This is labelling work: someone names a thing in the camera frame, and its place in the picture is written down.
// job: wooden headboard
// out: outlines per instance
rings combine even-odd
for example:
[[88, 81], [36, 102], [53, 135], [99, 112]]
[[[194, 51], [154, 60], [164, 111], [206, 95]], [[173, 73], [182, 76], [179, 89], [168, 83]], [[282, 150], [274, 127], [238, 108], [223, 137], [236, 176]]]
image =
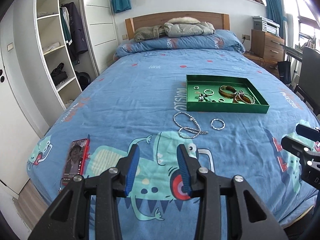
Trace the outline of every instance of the wooden headboard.
[[165, 22], [169, 21], [172, 18], [185, 16], [196, 18], [200, 22], [209, 22], [213, 24], [215, 29], [230, 30], [230, 21], [228, 14], [188, 11], [165, 12], [126, 19], [125, 26], [127, 28], [128, 39], [133, 39], [134, 31], [140, 27], [163, 25]]

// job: black shopping bag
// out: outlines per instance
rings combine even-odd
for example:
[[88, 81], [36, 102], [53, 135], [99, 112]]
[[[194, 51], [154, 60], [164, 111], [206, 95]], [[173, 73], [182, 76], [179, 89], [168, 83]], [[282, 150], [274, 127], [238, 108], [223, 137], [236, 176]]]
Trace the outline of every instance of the black shopping bag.
[[278, 62], [278, 71], [280, 81], [285, 85], [290, 85], [291, 83], [291, 62], [289, 61], [289, 57], [287, 61], [279, 61]]

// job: blue duvet cover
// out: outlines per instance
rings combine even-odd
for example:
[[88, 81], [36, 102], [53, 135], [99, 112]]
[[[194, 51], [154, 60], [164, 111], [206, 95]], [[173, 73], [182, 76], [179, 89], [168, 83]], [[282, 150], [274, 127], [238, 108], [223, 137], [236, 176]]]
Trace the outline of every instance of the blue duvet cover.
[[[28, 174], [44, 199], [51, 203], [58, 195], [71, 142], [90, 134], [91, 158], [85, 164], [85, 177], [115, 166], [131, 144], [140, 146], [133, 189], [128, 198], [118, 201], [124, 240], [193, 239], [199, 200], [189, 199], [183, 190], [176, 159], [181, 143], [216, 174], [243, 175], [281, 225], [303, 214], [314, 204], [317, 191], [300, 179], [299, 160], [283, 150], [280, 141], [290, 135], [319, 152], [314, 142], [295, 133], [297, 123], [315, 127], [318, 121], [277, 78], [236, 52], [235, 46], [227, 47], [231, 49], [152, 48], [123, 55], [85, 89], [30, 156]], [[209, 133], [180, 138], [172, 117], [186, 111], [187, 74], [248, 78], [269, 103], [268, 113], [191, 112]], [[223, 130], [210, 127], [214, 118], [224, 120]], [[184, 115], [177, 121], [193, 124]], [[93, 198], [91, 239], [94, 216]], [[223, 239], [226, 223], [223, 212]]]

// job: silver ring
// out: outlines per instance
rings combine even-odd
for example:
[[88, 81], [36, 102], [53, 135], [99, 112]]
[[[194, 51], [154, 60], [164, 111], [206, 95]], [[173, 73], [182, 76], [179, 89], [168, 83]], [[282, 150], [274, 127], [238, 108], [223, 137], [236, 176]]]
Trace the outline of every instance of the silver ring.
[[212, 90], [212, 89], [205, 89], [204, 91], [203, 91], [203, 93], [205, 94], [205, 95], [207, 95], [207, 96], [213, 96], [214, 95], [214, 91]]
[[[222, 122], [223, 126], [222, 126], [221, 128], [215, 128], [215, 127], [213, 126], [213, 122], [214, 122], [214, 121], [220, 121], [220, 122]], [[213, 120], [211, 121], [211, 127], [212, 127], [213, 129], [215, 129], [215, 130], [222, 130], [223, 128], [226, 127], [226, 124], [225, 124], [225, 122], [223, 122], [223, 120], [216, 118], [216, 119], [213, 119]]]

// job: screw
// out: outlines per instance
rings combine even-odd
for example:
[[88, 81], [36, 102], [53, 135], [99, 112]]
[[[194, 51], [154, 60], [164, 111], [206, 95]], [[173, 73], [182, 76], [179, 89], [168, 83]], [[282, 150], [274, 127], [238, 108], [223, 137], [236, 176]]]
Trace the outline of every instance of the screw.
[[75, 181], [75, 182], [79, 182], [81, 180], [82, 180], [82, 176], [80, 176], [80, 175], [76, 175], [73, 177], [73, 181]]
[[208, 169], [206, 167], [200, 167], [199, 172], [200, 173], [208, 173]]
[[242, 182], [244, 179], [243, 179], [243, 177], [241, 176], [241, 175], [236, 175], [235, 176], [235, 181], [236, 182]]
[[118, 173], [118, 171], [119, 170], [116, 167], [112, 167], [109, 169], [109, 173], [112, 173], [112, 174], [116, 174], [116, 173]]

